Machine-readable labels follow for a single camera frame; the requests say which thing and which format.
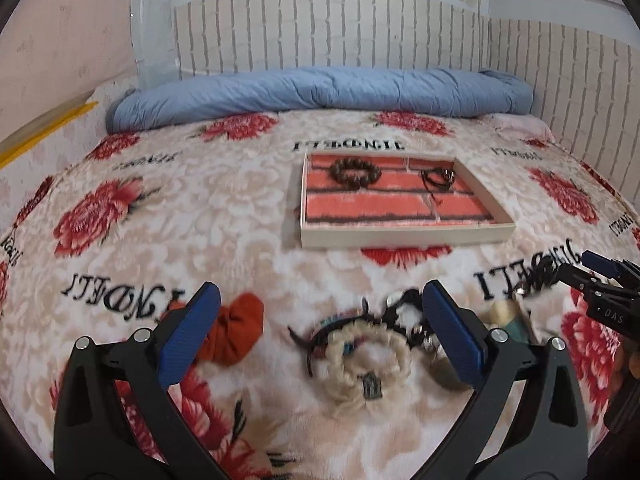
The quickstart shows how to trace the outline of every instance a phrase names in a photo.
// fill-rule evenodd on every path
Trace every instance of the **red flower print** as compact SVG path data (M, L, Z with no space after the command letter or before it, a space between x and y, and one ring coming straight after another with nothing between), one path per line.
M415 247L404 249L361 249L360 252L369 260L373 260L380 267L394 263L398 269L416 266L429 258L446 256L453 249L448 245L434 245L425 249Z
M53 229L58 242L56 256L79 256L96 240L104 240L112 224L127 216L142 198L142 178L108 180L87 193L71 210L62 215Z
M561 329L576 376L586 383L590 401L594 403L591 422L596 424L609 400L613 355L620 342L612 329L587 317L587 303L574 288L571 299L576 310L562 316Z
M40 184L40 187L36 191L36 194L33 195L33 198L29 200L23 207L20 209L18 216L15 218L14 229L16 229L22 222L25 221L27 216L31 214L31 211L36 209L36 206L42 202L42 199L46 197L49 189L53 186L54 178L52 176L48 176L44 179L43 183Z
M138 411L129 383L118 382L117 387L140 449L149 456L160 458L158 445ZM218 449L222 439L231 431L231 422L213 406L209 386L198 377L195 368L190 367L182 382L170 386L168 393L202 445L210 451Z
M551 171L542 171L539 168L529 168L529 175L546 193L558 202L562 210L571 215L582 218L587 224L597 224L598 214L591 203L589 195L578 189L570 180L553 174Z
M101 140L94 150L86 156L87 159L106 160L111 155L117 155L140 142L136 134L113 134Z
M199 137L205 142L225 134L229 140L255 139L276 124L278 121L266 114L232 115L214 122Z
M54 411L58 406L63 376L64 371L49 389L51 406ZM138 411L129 383L116 381L116 390L138 446L147 456L164 462L158 444L151 435L142 414ZM209 385L198 376L193 366L189 368L180 384L169 387L168 393L188 427L232 480L275 478L270 469L254 465L257 451L245 439L241 438L241 433L246 425L241 402L236 403L233 420L228 418L213 405ZM293 460L280 458L276 462L285 463L293 462Z
M527 139L527 140L523 140L522 142L534 148L541 148L541 149L546 148L546 142L543 142L542 140L539 140L539 139Z
M412 112L380 112L376 114L376 125L384 124L410 132L425 132L439 137L449 137L450 132L442 121Z
M631 229L631 234L636 239L636 246L638 247L638 250L640 251L640 227L636 227L636 226L633 227Z
M9 265L7 262L0 262L0 312L2 312L2 306L6 300L6 282L8 281Z
M273 478L267 468L256 468L252 465L255 449L242 438L235 439L227 435L219 449L211 453L218 465L225 470L232 480L263 480Z
M613 186L606 181L606 179L602 178L600 176L600 174L594 170L589 164L587 164L586 162L584 162L583 160L580 161L580 165L587 171L587 173L589 173L596 181L598 184L600 184L604 189L606 189L607 191L609 191L613 196L617 196L618 192L613 189Z

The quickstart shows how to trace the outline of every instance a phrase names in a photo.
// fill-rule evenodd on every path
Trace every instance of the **bedsheet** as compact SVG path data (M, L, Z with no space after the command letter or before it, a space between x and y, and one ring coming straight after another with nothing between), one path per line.
M303 155L339 148L458 157L516 231L481 246L304 251ZM392 416L331 418L322 361L310 379L287 325L304 332L363 296L381 312L390 293L433 278L482 317L543 254L577 262L590 249L640 259L636 213L559 148L510 139L478 120L409 112L249 114L108 136L46 180L14 223L0 244L0 396L49 466L60 373L76 338L100 344L153 327L172 300L188 300L205 280L219 286L223 304L245 292L264 303L264 334L244 360L229 368L199 362L170 387L234 480L407 479L469 398L440 386L414 349ZM568 343L593 449L604 436L617 337L588 320L581 296L563 284L526 301L536 333ZM160 458L125 383L119 391L141 448ZM484 456L499 448L519 392Z
M72 121L61 124L50 135L6 166L0 168L0 231L11 226L34 187L47 175L63 171L87 154L106 134L104 115L137 78L108 81L88 99L95 106Z

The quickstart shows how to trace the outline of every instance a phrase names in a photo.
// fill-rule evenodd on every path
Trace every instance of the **small metal pendant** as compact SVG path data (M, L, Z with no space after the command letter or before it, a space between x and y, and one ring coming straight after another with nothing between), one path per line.
M520 296L521 298L526 298L531 294L531 285L527 283L527 280L521 280L513 287L513 291L511 292L511 299L514 300L514 296Z
M382 399L382 381L373 372L359 376L362 381L364 400Z

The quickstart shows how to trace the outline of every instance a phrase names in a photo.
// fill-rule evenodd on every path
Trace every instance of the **black mechanical device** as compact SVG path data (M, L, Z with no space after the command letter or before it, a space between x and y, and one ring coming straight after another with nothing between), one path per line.
M587 303L587 316L615 330L636 346L640 344L640 267L628 260L610 260L585 251L582 264L622 287L603 283L569 264L558 268L558 280L579 290ZM628 372L604 416L606 427L619 432L640 408L640 380Z
M54 428L55 474L61 480L228 480L191 433L167 394L185 375L220 307L211 283L185 309L125 342L96 345L84 336L69 359ZM422 292L433 327L461 380L475 389L438 449L412 480L580 480L588 433L578 383L564 341L522 344L487 330L434 280ZM166 463L137 447L114 380L129 381ZM500 451L477 462L514 381L526 381Z

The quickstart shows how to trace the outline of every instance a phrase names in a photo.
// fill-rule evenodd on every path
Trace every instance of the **braided rope bracelet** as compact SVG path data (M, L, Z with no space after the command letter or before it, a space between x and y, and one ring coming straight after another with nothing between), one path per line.
M356 339L377 342L388 347L396 362L390 367L357 370L344 359L345 344ZM411 354L406 338L384 324L357 320L332 332L326 348L328 378L324 385L328 395L337 403L334 416L353 413L363 407L375 411L395 404L393 399L402 391L411 374Z

